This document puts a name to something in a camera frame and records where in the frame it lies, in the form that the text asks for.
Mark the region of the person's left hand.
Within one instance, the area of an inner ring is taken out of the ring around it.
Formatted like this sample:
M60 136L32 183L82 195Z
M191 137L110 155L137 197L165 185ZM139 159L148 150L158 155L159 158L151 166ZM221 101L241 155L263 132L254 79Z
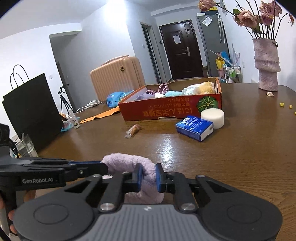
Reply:
M36 197L36 190L17 191L9 199L1 191L1 228L6 235L16 234L16 229L13 225L13 217L15 210L27 201L33 200Z

